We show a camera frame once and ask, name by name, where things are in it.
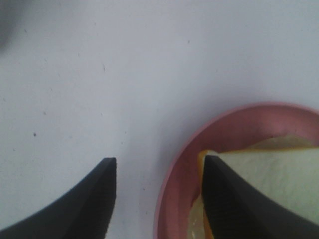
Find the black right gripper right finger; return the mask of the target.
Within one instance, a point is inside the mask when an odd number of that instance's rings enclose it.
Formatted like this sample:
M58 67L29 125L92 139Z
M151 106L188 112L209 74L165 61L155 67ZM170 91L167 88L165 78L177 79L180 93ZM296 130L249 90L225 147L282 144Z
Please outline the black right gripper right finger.
M315 223L285 209L242 179L218 156L204 157L204 228L212 239L317 239Z

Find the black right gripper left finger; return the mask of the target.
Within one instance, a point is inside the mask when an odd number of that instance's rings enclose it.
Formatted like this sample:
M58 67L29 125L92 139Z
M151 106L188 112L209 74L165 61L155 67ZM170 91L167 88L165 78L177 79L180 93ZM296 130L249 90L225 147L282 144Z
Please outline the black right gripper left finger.
M75 187L0 232L2 239L104 239L117 196L117 160L104 158Z

